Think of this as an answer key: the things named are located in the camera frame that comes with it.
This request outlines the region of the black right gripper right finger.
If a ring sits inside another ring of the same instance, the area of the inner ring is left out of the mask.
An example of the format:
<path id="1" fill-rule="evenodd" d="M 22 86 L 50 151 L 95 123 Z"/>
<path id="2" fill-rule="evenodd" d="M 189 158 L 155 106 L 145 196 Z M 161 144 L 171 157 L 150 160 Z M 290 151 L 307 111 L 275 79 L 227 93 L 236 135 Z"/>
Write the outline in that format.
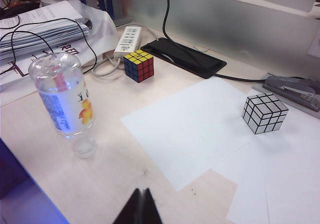
<path id="1" fill-rule="evenodd" d="M 154 199 L 149 188 L 143 193 L 142 206 L 142 223 L 143 224 L 162 224 L 161 217 L 158 213 Z"/>

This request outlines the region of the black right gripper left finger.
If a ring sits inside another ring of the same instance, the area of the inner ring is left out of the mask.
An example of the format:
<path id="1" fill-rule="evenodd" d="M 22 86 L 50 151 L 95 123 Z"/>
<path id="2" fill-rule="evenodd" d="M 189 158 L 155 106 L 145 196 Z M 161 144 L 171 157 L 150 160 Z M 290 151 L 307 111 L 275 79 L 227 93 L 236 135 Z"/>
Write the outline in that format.
<path id="1" fill-rule="evenodd" d="M 135 189 L 114 224 L 142 224 L 143 223 L 144 197 L 139 189 Z"/>

